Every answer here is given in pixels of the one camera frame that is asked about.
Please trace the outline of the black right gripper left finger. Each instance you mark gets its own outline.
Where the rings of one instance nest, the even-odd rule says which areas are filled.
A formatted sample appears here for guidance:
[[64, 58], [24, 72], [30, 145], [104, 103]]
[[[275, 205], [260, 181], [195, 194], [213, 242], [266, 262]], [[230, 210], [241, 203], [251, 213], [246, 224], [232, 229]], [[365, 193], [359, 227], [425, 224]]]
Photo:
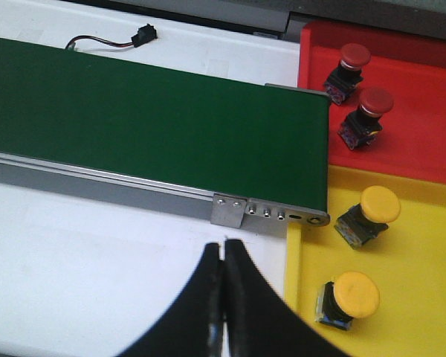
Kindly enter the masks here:
[[192, 276], [164, 314], [121, 356], [220, 356], [223, 265], [208, 243]]

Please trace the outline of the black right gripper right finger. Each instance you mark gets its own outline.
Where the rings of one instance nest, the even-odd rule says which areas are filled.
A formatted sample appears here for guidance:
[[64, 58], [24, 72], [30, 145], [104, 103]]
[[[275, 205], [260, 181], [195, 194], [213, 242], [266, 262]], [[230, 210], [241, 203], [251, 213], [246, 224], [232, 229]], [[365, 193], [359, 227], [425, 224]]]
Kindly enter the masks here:
[[279, 297], [239, 239], [224, 243], [224, 294], [232, 356], [345, 356]]

